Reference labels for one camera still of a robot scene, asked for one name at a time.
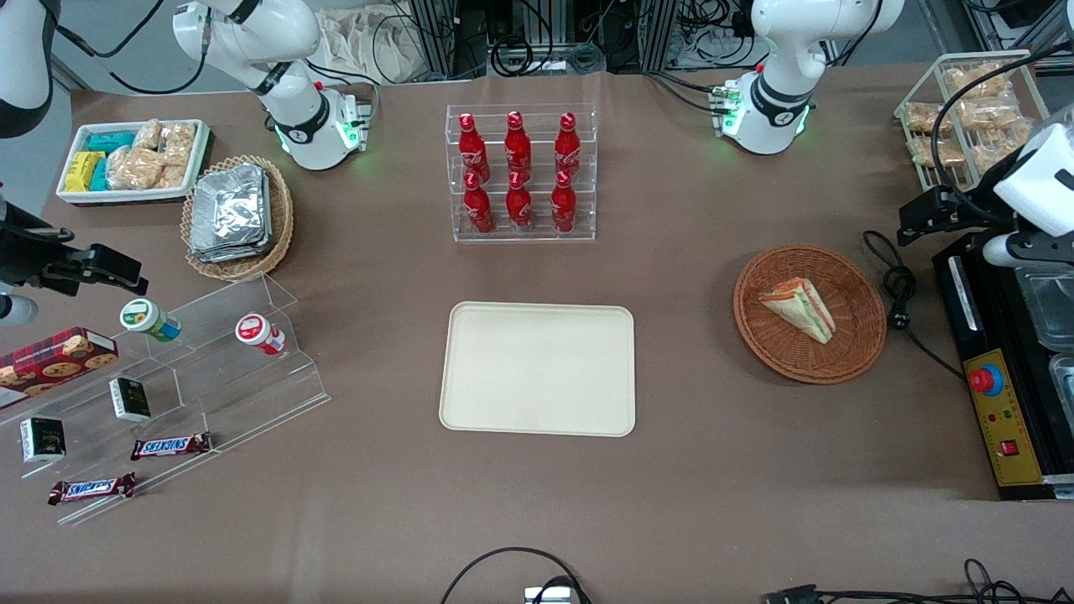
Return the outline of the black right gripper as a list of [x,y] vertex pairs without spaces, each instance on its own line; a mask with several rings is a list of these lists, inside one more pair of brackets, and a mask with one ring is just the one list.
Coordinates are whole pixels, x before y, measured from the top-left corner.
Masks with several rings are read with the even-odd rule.
[[76,238],[66,228],[1,201],[1,279],[12,287],[29,286],[76,297],[82,285],[108,285],[144,297],[149,281],[142,278],[142,264],[124,253],[93,243],[81,259],[68,259],[76,251],[68,244]]

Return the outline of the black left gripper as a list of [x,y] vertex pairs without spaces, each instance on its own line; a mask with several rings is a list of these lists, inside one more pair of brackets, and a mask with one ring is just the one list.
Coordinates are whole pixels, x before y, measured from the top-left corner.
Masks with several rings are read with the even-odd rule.
[[909,246],[918,238],[939,232],[972,228],[1015,230],[1015,211],[998,198],[993,188],[977,187],[968,191],[948,186],[932,187],[903,206],[899,218],[897,243]]

